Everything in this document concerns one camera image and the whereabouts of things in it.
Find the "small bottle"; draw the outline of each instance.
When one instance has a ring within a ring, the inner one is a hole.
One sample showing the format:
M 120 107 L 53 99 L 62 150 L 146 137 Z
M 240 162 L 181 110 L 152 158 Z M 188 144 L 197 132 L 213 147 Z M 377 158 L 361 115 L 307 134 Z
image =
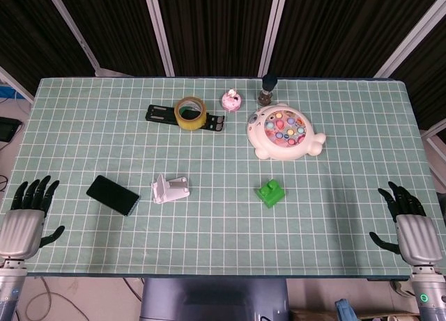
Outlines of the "small bottle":
M 266 74 L 262 77 L 262 90 L 259 93 L 257 102 L 263 107 L 271 104 L 272 93 L 271 91 L 277 84 L 277 77 L 273 74 Z

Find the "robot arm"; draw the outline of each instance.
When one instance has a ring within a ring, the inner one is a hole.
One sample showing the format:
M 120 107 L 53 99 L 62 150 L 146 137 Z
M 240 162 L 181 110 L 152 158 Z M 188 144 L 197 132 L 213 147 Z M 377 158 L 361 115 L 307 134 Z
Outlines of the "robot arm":
M 401 255 L 413 267 L 410 277 L 422 321 L 446 321 L 446 281 L 435 270 L 443 257 L 433 222 L 417 198 L 392 182 L 389 186 L 394 197 L 383 189 L 378 191 L 392 215 L 398 244 L 384 242 L 373 232 L 370 237 L 380 248 Z
M 0 231 L 0 321 L 12 320 L 26 277 L 25 260 L 39 248 L 56 241 L 64 226 L 53 234 L 42 237 L 43 225 L 59 181 L 45 192 L 50 177 L 35 180 L 27 189 L 27 182 L 17 189 L 10 211 L 6 213 Z

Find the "phone screen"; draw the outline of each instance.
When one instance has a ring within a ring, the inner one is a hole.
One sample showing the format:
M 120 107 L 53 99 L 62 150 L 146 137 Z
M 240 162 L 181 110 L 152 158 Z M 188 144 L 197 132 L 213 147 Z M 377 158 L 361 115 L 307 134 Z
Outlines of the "phone screen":
M 94 180 L 86 194 L 125 216 L 132 214 L 139 199 L 136 193 L 102 175 Z

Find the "black curtain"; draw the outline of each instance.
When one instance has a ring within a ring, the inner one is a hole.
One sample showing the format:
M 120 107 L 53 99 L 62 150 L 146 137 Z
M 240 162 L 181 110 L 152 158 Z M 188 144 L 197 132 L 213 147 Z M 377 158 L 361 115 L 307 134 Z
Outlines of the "black curtain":
M 435 0 L 286 0 L 270 69 L 373 77 Z
M 391 75 L 403 81 L 420 128 L 446 118 L 446 17 Z M 446 131 L 440 134 L 446 142 Z
M 44 77 L 94 76 L 51 0 L 1 0 L 0 66 L 35 95 Z
M 272 0 L 159 2 L 176 76 L 257 76 Z
M 102 68 L 165 76 L 146 0 L 62 0 Z

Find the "black bottle cap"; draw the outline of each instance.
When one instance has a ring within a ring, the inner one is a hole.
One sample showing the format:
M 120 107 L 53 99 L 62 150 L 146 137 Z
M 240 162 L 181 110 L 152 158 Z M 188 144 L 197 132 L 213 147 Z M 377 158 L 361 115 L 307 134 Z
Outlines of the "black bottle cap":
M 277 84 L 277 77 L 273 74 L 266 74 L 262 77 L 262 89 L 264 91 L 272 91 Z

